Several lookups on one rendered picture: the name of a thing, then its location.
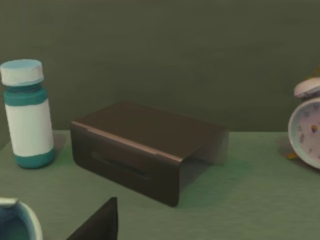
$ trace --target table surface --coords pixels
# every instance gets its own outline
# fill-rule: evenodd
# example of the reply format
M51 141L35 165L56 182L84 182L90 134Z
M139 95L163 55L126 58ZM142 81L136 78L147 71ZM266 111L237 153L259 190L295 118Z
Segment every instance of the table surface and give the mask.
M38 215L45 240L65 240L110 197L118 197L119 240L316 240L319 171L290 151L283 132L232 132L228 161L212 166L171 208L82 169L68 131L56 131L57 158L19 168L8 144L0 151L0 193Z

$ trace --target blank white label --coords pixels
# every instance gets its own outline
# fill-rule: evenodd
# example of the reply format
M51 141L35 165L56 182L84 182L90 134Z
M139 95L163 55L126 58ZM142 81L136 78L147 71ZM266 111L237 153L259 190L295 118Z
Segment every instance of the blank white label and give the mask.
M45 154L54 147L48 99L38 105L5 105L13 152L20 157Z

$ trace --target dark green background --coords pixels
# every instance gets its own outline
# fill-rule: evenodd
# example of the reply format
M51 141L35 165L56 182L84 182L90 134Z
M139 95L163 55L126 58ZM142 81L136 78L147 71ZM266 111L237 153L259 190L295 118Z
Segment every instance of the dark green background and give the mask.
M0 5L0 62L43 62L54 129L132 99L232 131L286 131L294 86L320 64L319 0ZM0 131L3 145L2 99Z

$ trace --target alarm clock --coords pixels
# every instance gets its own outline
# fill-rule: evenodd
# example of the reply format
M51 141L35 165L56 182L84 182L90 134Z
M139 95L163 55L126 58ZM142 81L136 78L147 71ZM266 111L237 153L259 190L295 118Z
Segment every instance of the alarm clock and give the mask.
M320 169L320 77L299 83L294 96L302 103L289 119L290 144L300 159Z

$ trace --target white bottle cap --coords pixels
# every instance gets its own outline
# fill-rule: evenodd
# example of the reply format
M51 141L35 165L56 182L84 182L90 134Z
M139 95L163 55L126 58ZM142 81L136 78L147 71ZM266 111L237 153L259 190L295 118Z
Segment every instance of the white bottle cap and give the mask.
M294 89L294 96L298 99L308 98L320 92L320 77L313 77L300 82Z
M7 61L0 65L2 83L8 87L38 84L44 80L42 64L34 59Z

